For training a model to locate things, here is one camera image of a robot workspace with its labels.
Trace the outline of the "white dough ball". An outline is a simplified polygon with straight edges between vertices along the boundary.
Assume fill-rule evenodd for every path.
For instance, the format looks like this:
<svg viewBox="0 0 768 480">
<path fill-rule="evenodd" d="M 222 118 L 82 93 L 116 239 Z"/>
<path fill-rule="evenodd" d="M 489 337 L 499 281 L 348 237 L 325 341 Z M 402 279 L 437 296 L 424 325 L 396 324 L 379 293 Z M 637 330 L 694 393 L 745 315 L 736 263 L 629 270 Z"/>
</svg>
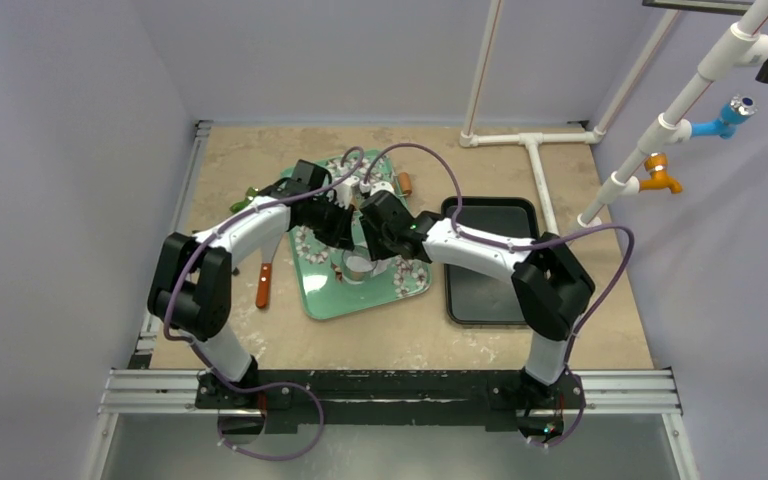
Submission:
<svg viewBox="0 0 768 480">
<path fill-rule="evenodd" d="M 343 278 L 349 283 L 363 283 L 372 275 L 376 266 L 376 261 L 360 255 L 350 254 L 343 258 Z"/>
</svg>

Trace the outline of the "wooden rolling pin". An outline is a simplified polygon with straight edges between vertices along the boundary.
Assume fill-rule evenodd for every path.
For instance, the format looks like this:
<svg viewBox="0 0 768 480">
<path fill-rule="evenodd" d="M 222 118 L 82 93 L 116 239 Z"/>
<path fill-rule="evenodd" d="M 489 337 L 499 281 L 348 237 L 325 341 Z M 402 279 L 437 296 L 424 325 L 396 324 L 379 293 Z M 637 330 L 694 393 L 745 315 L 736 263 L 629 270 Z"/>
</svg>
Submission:
<svg viewBox="0 0 768 480">
<path fill-rule="evenodd" d="M 410 175 L 407 172 L 400 172 L 396 177 L 399 189 L 404 197 L 409 197 L 413 193 L 413 184 Z"/>
</svg>

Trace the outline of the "green floral tray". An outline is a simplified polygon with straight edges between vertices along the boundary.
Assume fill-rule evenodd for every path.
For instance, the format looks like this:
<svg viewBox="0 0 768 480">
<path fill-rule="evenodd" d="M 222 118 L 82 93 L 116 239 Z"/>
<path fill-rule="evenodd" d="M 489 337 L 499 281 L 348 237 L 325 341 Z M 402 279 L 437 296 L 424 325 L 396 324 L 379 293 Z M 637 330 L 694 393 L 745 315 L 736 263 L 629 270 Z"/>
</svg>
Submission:
<svg viewBox="0 0 768 480">
<path fill-rule="evenodd" d="M 420 260 L 392 257 L 373 261 L 354 213 L 352 251 L 318 241 L 307 227 L 292 229 L 287 238 L 304 312 L 315 320 L 329 320 L 379 307 L 426 292 L 432 284 L 431 267 Z"/>
</svg>

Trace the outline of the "metal scraper wooden handle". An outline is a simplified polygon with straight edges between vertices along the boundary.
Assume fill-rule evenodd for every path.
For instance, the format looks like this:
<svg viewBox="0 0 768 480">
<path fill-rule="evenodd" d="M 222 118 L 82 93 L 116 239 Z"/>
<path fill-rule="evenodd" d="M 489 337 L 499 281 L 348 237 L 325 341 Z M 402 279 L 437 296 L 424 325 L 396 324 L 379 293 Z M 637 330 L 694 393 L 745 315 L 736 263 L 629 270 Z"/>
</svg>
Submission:
<svg viewBox="0 0 768 480">
<path fill-rule="evenodd" d="M 260 249 L 261 265 L 258 276 L 258 288 L 255 296 L 255 306 L 266 309 L 270 303 L 273 262 L 281 242 L 281 237 L 268 240 Z"/>
</svg>

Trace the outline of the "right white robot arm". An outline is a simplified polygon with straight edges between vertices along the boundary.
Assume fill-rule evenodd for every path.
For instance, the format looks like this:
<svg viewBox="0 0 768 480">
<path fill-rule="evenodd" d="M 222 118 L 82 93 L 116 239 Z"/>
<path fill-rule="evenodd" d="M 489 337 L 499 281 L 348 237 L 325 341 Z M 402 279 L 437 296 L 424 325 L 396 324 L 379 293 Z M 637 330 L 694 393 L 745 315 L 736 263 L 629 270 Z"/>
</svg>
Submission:
<svg viewBox="0 0 768 480">
<path fill-rule="evenodd" d="M 388 191 L 376 192 L 361 204 L 360 225 L 374 260 L 400 257 L 442 263 L 509 281 L 532 331 L 518 388 L 536 407 L 559 396 L 573 330 L 595 283 L 558 236 L 508 239 L 462 227 L 452 216 L 414 216 Z"/>
</svg>

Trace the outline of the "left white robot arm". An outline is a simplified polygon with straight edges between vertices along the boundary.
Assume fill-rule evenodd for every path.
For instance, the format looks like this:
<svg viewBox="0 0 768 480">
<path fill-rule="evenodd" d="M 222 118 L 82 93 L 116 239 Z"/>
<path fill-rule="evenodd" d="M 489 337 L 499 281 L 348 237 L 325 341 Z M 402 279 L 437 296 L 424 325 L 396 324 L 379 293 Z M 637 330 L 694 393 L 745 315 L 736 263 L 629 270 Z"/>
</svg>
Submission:
<svg viewBox="0 0 768 480">
<path fill-rule="evenodd" d="M 353 248 L 354 208 L 340 200 L 349 173 L 300 160 L 292 173 L 261 189 L 246 208 L 193 235 L 174 232 L 164 240 L 147 298 L 164 337 L 186 344 L 219 382 L 219 395 L 244 409 L 263 385 L 258 364 L 228 323 L 232 272 L 248 256 L 275 252 L 286 232 L 304 226 L 333 248 Z"/>
</svg>

